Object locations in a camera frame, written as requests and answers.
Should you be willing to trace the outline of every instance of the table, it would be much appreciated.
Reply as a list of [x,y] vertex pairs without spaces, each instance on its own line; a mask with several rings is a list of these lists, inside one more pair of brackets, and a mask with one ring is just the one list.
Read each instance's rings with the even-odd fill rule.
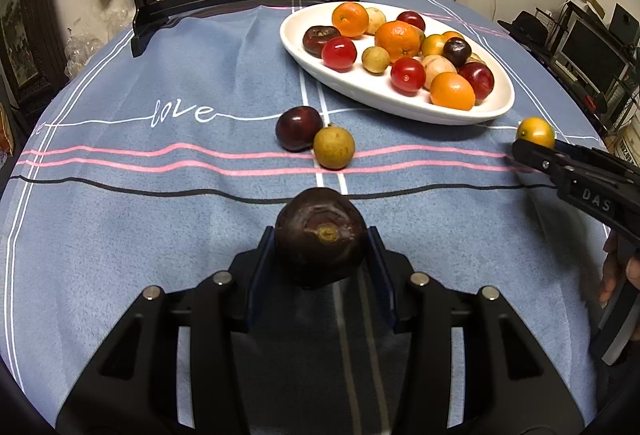
[[[281,46],[299,9],[183,18],[131,57],[109,43],[44,112],[2,210],[0,355],[53,422],[74,380],[142,288],[193,287],[253,249],[283,202],[327,186],[356,196],[389,249],[444,285],[500,288],[595,413],[590,319],[606,231],[505,155],[518,122],[542,116],[565,141],[602,147],[570,97],[497,25],[449,0],[362,0],[413,9],[479,41],[513,80],[501,119],[409,122],[321,86]],[[353,134],[341,173],[285,155],[277,116],[309,104]],[[455,334],[451,421],[462,418]],[[251,336],[234,337],[255,433],[382,433],[408,350],[382,323],[362,273],[318,291],[274,289]],[[180,420],[190,423],[188,347],[178,350]]]

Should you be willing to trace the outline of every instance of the picture frame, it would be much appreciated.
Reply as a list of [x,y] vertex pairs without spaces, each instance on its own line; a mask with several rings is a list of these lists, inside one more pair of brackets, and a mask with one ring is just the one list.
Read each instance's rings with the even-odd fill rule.
[[34,125],[68,83],[52,0],[0,0],[0,62],[20,111]]

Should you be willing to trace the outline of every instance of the speaker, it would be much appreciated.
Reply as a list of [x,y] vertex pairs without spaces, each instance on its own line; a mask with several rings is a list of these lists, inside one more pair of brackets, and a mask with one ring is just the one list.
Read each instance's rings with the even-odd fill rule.
[[618,4],[616,4],[616,10],[613,13],[609,30],[624,45],[631,47],[638,45],[640,24],[638,24],[638,21],[632,17],[625,8]]

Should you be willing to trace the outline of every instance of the white oval plate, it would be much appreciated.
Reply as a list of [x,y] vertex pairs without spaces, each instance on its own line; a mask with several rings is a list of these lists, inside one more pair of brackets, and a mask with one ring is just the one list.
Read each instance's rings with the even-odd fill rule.
[[[331,25],[332,12],[340,4],[341,2],[329,2],[309,6],[288,16],[280,26],[280,39],[287,51],[304,70],[328,87],[383,112],[439,125],[471,125],[485,122],[507,113],[513,106],[515,92],[509,76],[491,54],[468,36],[465,36],[465,39],[469,42],[471,50],[481,57],[494,73],[495,78],[494,91],[485,101],[469,111],[433,105],[430,102],[429,92],[424,89],[420,89],[413,97],[400,94],[391,85],[390,67],[380,76],[368,73],[362,66],[360,57],[364,49],[374,44],[373,36],[364,35],[353,41],[358,50],[358,59],[348,72],[329,69],[321,59],[311,56],[304,50],[302,37],[312,25]],[[378,8],[385,13],[388,22],[395,20],[398,14],[405,11],[393,6],[368,2],[363,2],[362,5],[365,8]],[[426,24],[425,35],[427,36],[455,30],[424,15],[422,17]]]

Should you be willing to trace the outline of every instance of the red cherry tomato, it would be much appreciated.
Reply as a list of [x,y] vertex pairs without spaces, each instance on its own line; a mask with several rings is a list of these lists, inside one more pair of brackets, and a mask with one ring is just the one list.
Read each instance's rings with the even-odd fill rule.
[[425,79],[422,63],[413,58],[401,58],[391,67],[391,82],[402,92],[417,92]]
[[346,70],[355,63],[356,57],[356,46],[344,36],[331,38],[322,48],[322,61],[329,69]]

